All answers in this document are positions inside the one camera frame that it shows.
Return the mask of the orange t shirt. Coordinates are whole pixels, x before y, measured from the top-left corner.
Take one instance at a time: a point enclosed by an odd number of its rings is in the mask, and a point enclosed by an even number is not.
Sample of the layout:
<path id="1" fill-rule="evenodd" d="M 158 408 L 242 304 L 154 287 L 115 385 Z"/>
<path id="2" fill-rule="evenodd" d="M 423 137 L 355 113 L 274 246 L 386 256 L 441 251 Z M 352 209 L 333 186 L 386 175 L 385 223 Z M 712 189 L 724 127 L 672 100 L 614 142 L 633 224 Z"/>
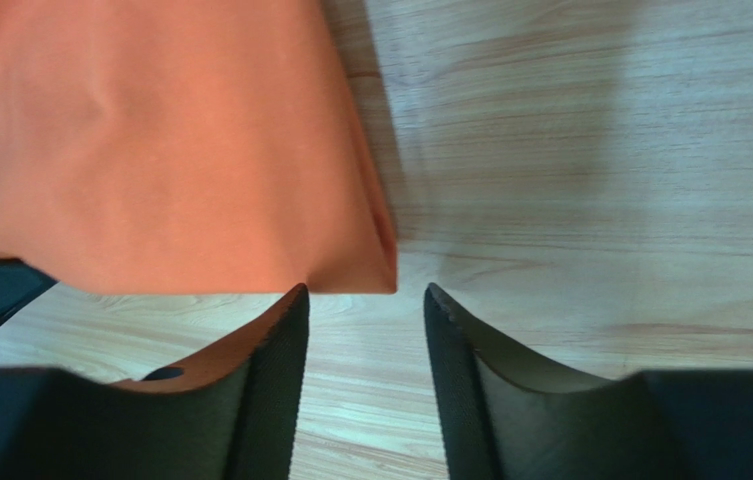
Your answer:
<path id="1" fill-rule="evenodd" d="M 97 294 L 392 293 L 317 1 L 0 1 L 0 258 Z"/>

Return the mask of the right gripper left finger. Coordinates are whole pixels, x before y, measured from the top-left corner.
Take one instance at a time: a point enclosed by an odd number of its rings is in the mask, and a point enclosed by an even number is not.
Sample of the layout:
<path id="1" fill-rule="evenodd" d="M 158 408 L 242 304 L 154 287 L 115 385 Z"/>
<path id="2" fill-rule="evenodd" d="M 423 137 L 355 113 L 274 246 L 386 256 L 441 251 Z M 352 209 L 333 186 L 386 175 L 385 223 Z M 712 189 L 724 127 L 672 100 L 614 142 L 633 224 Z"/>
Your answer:
<path id="1" fill-rule="evenodd" d="M 0 368 L 0 479 L 285 479 L 309 292 L 140 380 Z"/>

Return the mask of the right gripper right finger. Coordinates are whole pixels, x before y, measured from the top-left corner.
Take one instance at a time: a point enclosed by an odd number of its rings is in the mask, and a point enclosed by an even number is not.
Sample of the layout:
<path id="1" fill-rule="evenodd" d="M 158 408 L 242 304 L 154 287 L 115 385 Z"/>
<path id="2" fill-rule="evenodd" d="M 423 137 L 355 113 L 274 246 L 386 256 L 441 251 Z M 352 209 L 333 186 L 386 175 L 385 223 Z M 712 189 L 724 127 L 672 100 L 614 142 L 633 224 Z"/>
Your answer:
<path id="1" fill-rule="evenodd" d="M 424 322 L 453 479 L 753 479 L 753 369 L 592 375 L 436 284 Z"/>

